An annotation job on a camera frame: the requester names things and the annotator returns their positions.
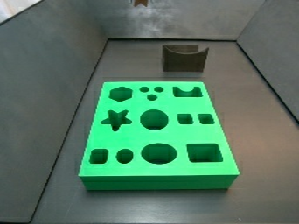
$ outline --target star-shaped hole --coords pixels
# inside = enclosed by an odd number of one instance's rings
[[[101,124],[109,124],[113,131],[117,131],[121,124],[130,124],[132,121],[126,119],[128,110],[122,110],[121,112],[116,112],[109,110],[106,112],[108,118],[101,121]]]

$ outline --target hexagonal hole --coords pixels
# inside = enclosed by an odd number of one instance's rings
[[[109,99],[122,102],[132,98],[133,90],[128,87],[117,87],[109,91]]]

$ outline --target gray floor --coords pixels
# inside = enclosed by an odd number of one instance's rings
[[[164,44],[209,47],[202,77],[162,76]],[[77,173],[104,81],[204,81],[240,169],[226,191],[85,191]],[[297,134],[236,43],[109,41],[31,222],[297,222]]]

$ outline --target small square hole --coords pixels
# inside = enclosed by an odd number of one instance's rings
[[[209,114],[198,114],[198,119],[201,124],[213,124],[213,118]]]
[[[108,161],[108,150],[94,149],[89,154],[89,160],[92,164],[104,164]]]
[[[220,147],[214,143],[188,143],[186,151],[192,163],[222,161]]]
[[[178,114],[177,120],[178,120],[178,124],[192,124],[192,115]]]

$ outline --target small circular hole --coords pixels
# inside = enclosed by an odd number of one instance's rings
[[[154,101],[156,100],[156,95],[154,94],[149,94],[148,96],[146,96],[146,99],[149,100],[149,101]]]
[[[148,91],[149,91],[149,87],[140,87],[140,91],[141,91],[142,93],[148,92]]]
[[[164,91],[164,89],[162,89],[161,87],[156,87],[156,88],[153,89],[153,91],[157,92],[157,93],[161,93],[161,92]]]
[[[133,152],[128,149],[120,150],[116,154],[116,161],[120,164],[126,164],[133,159]]]

